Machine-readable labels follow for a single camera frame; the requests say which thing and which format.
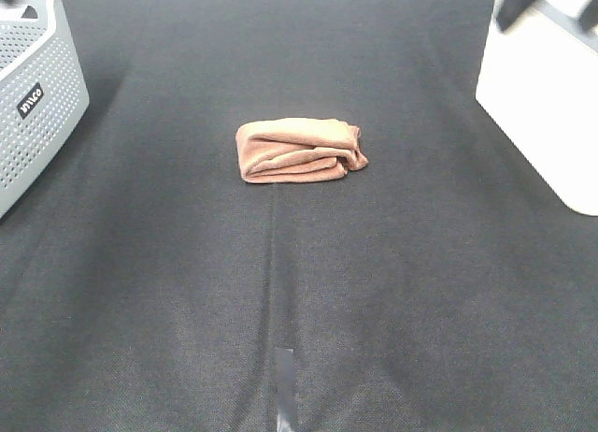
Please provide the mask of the brown towel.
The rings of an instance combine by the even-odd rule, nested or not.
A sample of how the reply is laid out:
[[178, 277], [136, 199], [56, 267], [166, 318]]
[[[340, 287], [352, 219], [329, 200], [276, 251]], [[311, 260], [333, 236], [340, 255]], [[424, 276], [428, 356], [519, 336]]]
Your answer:
[[337, 119], [249, 122], [235, 134], [243, 181], [254, 184], [339, 180], [365, 168], [357, 125]]

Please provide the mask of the white plastic storage bin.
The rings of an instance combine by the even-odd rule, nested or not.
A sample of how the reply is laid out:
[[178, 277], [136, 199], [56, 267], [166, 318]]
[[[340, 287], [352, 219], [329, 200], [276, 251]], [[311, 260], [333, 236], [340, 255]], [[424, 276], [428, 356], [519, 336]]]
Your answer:
[[597, 31], [590, 0], [537, 0], [506, 31], [491, 20], [476, 100], [571, 210], [597, 213]]

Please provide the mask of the grey perforated laundry basket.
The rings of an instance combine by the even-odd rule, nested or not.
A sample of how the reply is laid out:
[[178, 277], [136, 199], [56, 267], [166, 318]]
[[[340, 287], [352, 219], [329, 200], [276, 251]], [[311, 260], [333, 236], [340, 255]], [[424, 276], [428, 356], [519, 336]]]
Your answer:
[[62, 0], [1, 6], [1, 211], [43, 172], [89, 106]]

